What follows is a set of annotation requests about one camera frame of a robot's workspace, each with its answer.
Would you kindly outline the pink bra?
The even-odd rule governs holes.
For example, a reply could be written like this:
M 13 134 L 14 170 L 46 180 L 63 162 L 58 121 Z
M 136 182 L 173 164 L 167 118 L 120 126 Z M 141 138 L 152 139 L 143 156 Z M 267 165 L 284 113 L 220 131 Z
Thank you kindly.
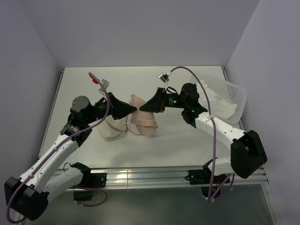
M 146 102 L 132 94 L 129 104 L 137 108 L 135 112 L 128 117 L 127 127 L 135 135 L 150 137 L 156 134 L 158 124 L 155 120 L 154 113 L 140 111 L 140 107 Z

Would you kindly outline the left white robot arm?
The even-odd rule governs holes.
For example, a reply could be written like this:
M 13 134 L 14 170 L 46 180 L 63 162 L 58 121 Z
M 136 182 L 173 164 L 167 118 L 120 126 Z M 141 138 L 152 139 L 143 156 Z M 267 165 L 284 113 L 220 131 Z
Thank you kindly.
M 86 96 L 76 97 L 72 102 L 68 121 L 50 149 L 18 178 L 10 177 L 5 182 L 7 220 L 17 224 L 10 217 L 10 209 L 23 215 L 25 219 L 36 220 L 51 200 L 71 187 L 92 190 L 91 169 L 82 163 L 72 164 L 66 172 L 55 178 L 52 175 L 107 116 L 111 115 L 118 120 L 136 110 L 136 107 L 118 100 L 112 93 L 108 93 L 94 105 Z

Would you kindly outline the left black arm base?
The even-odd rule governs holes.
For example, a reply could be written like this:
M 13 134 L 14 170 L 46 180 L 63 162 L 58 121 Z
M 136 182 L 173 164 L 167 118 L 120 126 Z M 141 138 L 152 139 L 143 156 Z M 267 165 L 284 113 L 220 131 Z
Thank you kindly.
M 107 173 L 91 173 L 81 184 L 72 187 L 74 201 L 87 207 L 103 204 L 108 199 L 108 193 L 104 190 L 106 181 Z M 103 200 L 90 205 L 84 203 L 91 201 L 93 197 L 103 197 Z

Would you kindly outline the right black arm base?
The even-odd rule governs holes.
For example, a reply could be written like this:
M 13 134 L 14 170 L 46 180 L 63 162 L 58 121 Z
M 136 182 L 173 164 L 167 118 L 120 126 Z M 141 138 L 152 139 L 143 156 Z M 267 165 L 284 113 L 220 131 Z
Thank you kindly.
M 193 169 L 188 170 L 187 176 L 185 176 L 185 180 L 189 182 L 190 185 L 208 185 L 207 187 L 201 187 L 201 192 L 204 196 L 204 198 L 208 198 L 209 195 L 209 184 L 210 184 L 210 177 L 211 177 L 211 171 L 209 170 L 208 166 L 212 163 L 212 159 L 205 163 L 202 166 L 202 169 Z M 228 179 L 226 183 L 230 183 L 230 176 L 226 174 L 221 174 L 219 176 L 214 176 L 213 178 L 213 185 L 211 190 L 211 195 L 216 193 L 214 200 L 221 197 L 222 194 L 222 188 L 220 188 L 218 191 L 217 189 L 221 186 L 221 184 L 225 181 L 225 179 Z

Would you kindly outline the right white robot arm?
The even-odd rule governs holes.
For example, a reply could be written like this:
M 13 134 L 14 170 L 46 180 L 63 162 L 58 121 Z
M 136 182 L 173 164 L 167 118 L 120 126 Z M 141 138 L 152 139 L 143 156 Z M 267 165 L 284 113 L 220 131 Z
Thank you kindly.
M 181 108 L 184 121 L 213 137 L 213 158 L 203 166 L 203 178 L 212 183 L 219 175 L 234 173 L 248 178 L 268 158 L 257 132 L 235 128 L 209 114 L 198 101 L 196 84 L 186 83 L 180 93 L 158 88 L 155 95 L 140 107 L 141 111 L 163 113 L 165 108 Z

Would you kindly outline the white mesh laundry bag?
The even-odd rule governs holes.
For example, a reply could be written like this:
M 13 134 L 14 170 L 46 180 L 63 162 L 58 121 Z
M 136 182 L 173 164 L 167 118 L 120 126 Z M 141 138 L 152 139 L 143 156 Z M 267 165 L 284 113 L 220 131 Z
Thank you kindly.
M 106 117 L 104 122 L 97 126 L 99 135 L 104 139 L 113 139 L 127 131 L 134 135 L 141 135 L 135 124 L 131 123 L 132 115 L 120 120 L 114 120 L 112 116 Z

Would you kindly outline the white garment in basket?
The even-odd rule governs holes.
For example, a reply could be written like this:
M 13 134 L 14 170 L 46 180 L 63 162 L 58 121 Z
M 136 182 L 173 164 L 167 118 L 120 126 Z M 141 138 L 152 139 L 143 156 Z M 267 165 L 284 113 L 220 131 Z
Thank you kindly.
M 227 102 L 226 100 L 221 98 L 216 92 L 208 88 L 208 85 L 204 80 L 200 80 L 200 81 L 205 89 L 208 100 L 210 102 L 210 109 L 212 114 L 221 117 L 223 119 L 228 119 L 231 116 L 233 116 L 238 105 Z M 207 108 L 208 107 L 207 99 L 203 92 L 203 89 L 201 88 L 199 83 L 196 83 L 196 85 L 197 85 L 197 91 L 200 95 L 199 103 L 204 108 Z

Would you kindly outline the clear plastic perforated basket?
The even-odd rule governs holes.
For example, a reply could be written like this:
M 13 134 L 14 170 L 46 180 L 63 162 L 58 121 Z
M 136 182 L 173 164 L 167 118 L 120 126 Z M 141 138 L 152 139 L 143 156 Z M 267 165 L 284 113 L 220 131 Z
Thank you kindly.
M 235 85 L 231 82 L 228 82 L 226 80 L 221 80 L 212 75 L 203 73 L 201 71 L 196 71 L 195 75 L 197 76 L 197 78 L 192 76 L 190 78 L 191 83 L 196 84 L 198 83 L 198 81 L 204 80 L 207 83 L 208 88 L 216 92 L 221 98 L 223 98 L 224 100 L 226 100 L 231 104 L 238 105 L 234 115 L 231 116 L 230 118 L 223 119 L 221 117 L 216 116 L 219 119 L 225 121 L 226 123 L 237 124 L 241 119 L 241 116 L 243 114 L 246 105 L 247 96 L 248 96 L 246 89 L 244 89 L 241 86 Z

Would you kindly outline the aluminium rail frame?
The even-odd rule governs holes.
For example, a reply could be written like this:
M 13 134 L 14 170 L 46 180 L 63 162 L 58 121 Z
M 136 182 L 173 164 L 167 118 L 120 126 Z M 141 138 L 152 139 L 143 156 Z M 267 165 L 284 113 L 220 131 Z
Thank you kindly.
M 40 150 L 40 158 L 50 149 L 49 138 L 52 128 L 59 123 L 67 114 L 66 108 L 68 100 L 83 90 L 93 91 L 94 84 L 88 84 L 88 73 L 97 73 L 100 77 L 120 82 L 118 92 L 126 94 L 130 81 L 135 81 L 137 87 L 135 91 L 141 91 L 143 84 L 152 85 L 155 83 L 155 74 L 171 71 L 171 66 L 150 66 L 150 67 L 67 67 L 64 69 L 55 101 L 52 106 L 52 114 L 47 124 L 47 130 L 44 135 L 43 144 Z M 91 142 L 87 140 L 83 143 L 86 152 L 98 153 L 99 140 L 93 137 Z M 91 173 L 107 173 L 105 188 L 109 189 L 146 189 L 146 188 L 183 188 L 190 187 L 185 176 L 188 170 L 202 169 L 200 165 L 185 166 L 159 166 L 159 167 L 131 167 L 114 168 L 113 166 L 104 169 L 93 169 Z M 52 175 L 53 178 L 59 176 L 59 170 Z M 208 185 L 195 185 L 198 187 L 207 187 Z

